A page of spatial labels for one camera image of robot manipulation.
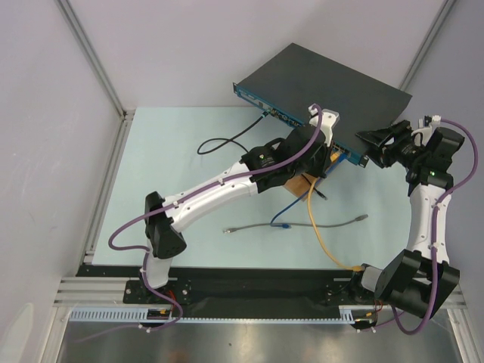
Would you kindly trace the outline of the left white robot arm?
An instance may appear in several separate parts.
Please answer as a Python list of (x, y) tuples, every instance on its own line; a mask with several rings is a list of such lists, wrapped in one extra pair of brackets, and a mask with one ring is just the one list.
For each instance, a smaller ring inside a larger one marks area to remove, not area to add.
[(140, 294), (151, 303), (164, 298), (172, 259), (187, 247), (182, 236), (187, 227), (227, 203), (283, 186), (303, 173), (323, 177), (333, 144), (333, 132), (328, 128), (299, 127), (285, 139), (276, 138), (251, 149), (229, 169), (203, 183), (201, 192), (190, 199), (184, 197), (194, 189), (168, 198), (156, 191), (147, 195), (146, 213), (171, 203), (174, 207), (145, 219), (151, 249), (143, 267), (147, 278), (141, 283)]

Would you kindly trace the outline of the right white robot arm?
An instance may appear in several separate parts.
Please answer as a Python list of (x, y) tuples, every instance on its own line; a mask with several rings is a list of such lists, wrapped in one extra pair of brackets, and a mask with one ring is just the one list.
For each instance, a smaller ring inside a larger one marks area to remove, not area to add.
[(369, 144), (368, 157), (380, 168), (405, 167), (411, 224), (407, 247), (384, 269), (365, 265), (354, 273), (349, 297), (358, 304), (378, 300), (432, 318), (460, 280), (460, 272), (449, 265), (445, 227), (454, 187), (448, 168), (465, 138), (429, 117), (418, 129), (401, 121), (357, 136)]

